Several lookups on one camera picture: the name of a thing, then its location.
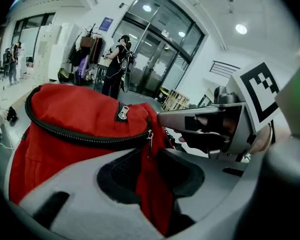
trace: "brown bag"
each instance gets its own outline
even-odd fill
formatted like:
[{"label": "brown bag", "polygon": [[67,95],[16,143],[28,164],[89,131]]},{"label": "brown bag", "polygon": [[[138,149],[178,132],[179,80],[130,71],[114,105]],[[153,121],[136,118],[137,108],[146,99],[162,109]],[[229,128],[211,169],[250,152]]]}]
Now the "brown bag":
[{"label": "brown bag", "polygon": [[95,39],[92,37],[82,37],[80,46],[81,47],[86,47],[86,48],[92,48],[94,46]]}]

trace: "purple garment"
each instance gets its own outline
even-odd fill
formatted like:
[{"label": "purple garment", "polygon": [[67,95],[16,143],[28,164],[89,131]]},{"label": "purple garment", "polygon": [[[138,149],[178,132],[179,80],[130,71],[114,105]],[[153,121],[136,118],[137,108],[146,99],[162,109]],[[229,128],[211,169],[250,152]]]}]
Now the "purple garment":
[{"label": "purple garment", "polygon": [[84,66],[85,66],[85,62],[86,62],[86,60],[88,59],[88,56],[86,56],[86,57],[84,57],[82,60],[81,60],[81,62],[80,62],[80,64],[79,64],[79,67],[78,67],[78,73],[79,73],[79,76],[81,77],[81,78],[85,78],[86,77],[86,75],[87,75],[87,73],[88,73],[88,63],[86,64],[86,67],[85,67],[85,70],[83,71],[83,75],[82,75],[82,70],[84,69]]}]

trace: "white cabinet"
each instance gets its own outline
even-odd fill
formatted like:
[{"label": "white cabinet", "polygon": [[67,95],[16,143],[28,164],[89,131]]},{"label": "white cabinet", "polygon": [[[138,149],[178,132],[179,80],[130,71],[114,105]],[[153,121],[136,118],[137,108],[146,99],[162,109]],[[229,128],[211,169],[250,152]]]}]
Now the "white cabinet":
[{"label": "white cabinet", "polygon": [[16,78],[21,79],[26,73],[27,73],[27,57],[19,56],[18,64],[16,66]]},{"label": "white cabinet", "polygon": [[58,71],[64,68],[69,73],[70,65],[68,62],[71,46],[54,44],[51,49],[51,56],[48,68],[48,77],[52,80],[58,80]]},{"label": "white cabinet", "polygon": [[52,47],[58,42],[61,26],[42,26],[34,51],[34,79],[39,83],[49,82],[49,62]]},{"label": "white cabinet", "polygon": [[72,46],[79,35],[79,27],[74,23],[63,23],[60,31],[58,45]]}]

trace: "person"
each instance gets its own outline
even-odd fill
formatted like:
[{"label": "person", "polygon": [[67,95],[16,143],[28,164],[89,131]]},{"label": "person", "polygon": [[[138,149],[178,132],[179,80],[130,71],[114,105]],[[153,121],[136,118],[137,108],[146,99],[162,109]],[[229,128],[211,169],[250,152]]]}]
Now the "person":
[{"label": "person", "polygon": [[11,46],[10,64],[9,64],[9,85],[12,86],[12,76],[14,84],[17,84],[17,52],[21,48],[21,42]]},{"label": "person", "polygon": [[114,52],[105,55],[106,59],[111,59],[112,61],[105,74],[102,94],[108,95],[111,88],[110,96],[114,99],[118,99],[121,77],[124,74],[124,71],[121,70],[121,62],[125,58],[126,53],[130,51],[131,42],[129,41],[130,37],[126,34],[123,35],[118,40],[120,44],[117,45]]},{"label": "person", "polygon": [[2,56],[3,58],[3,76],[2,79],[5,79],[8,76],[9,73],[9,64],[10,64],[10,50],[9,48],[5,49],[5,52]]}]

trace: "blue sign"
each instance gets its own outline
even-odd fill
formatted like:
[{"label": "blue sign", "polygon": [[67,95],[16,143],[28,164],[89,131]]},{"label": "blue sign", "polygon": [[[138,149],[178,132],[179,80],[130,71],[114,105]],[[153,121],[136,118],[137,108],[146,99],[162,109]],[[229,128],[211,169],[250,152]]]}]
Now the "blue sign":
[{"label": "blue sign", "polygon": [[110,28],[110,25],[111,23],[113,22],[114,20],[112,18],[107,18],[105,17],[99,27],[100,30],[103,30],[103,31],[108,31],[108,29]]}]

